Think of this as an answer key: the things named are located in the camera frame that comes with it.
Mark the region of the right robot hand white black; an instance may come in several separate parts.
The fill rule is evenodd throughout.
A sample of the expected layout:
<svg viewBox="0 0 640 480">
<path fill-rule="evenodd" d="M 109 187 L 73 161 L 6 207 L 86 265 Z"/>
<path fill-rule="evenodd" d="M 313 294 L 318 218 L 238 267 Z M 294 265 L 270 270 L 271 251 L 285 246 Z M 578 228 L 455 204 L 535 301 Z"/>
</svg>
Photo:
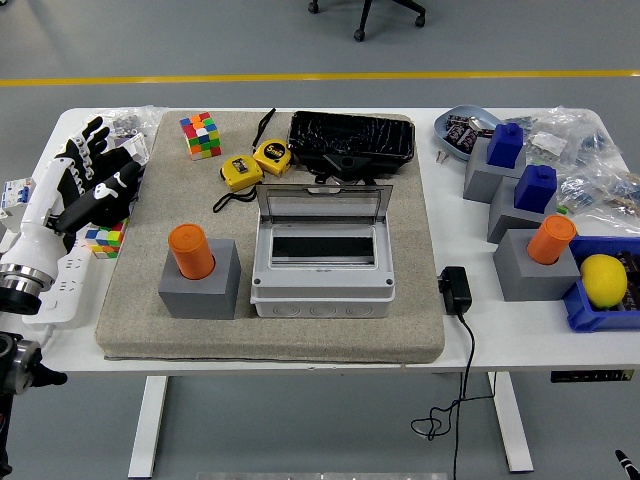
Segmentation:
<svg viewBox="0 0 640 480">
<path fill-rule="evenodd" d="M 621 467 L 627 474 L 628 478 L 630 480 L 640 480 L 640 471 L 629 459 L 629 457 L 622 450 L 619 450 L 619 449 L 615 450 L 615 455 Z"/>
</svg>

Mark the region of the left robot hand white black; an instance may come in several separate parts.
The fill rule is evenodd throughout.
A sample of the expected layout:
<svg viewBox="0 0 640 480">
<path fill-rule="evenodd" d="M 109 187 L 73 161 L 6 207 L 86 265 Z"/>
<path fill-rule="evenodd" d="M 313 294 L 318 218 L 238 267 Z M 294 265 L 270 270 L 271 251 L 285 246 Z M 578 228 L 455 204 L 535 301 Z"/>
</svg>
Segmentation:
<svg viewBox="0 0 640 480">
<path fill-rule="evenodd" d="M 111 227 L 130 215 L 149 153 L 140 132 L 115 145 L 96 117 L 45 165 L 22 217 L 19 234 L 1 260 L 1 284 L 46 290 L 58 275 L 76 233 L 88 224 Z"/>
</svg>

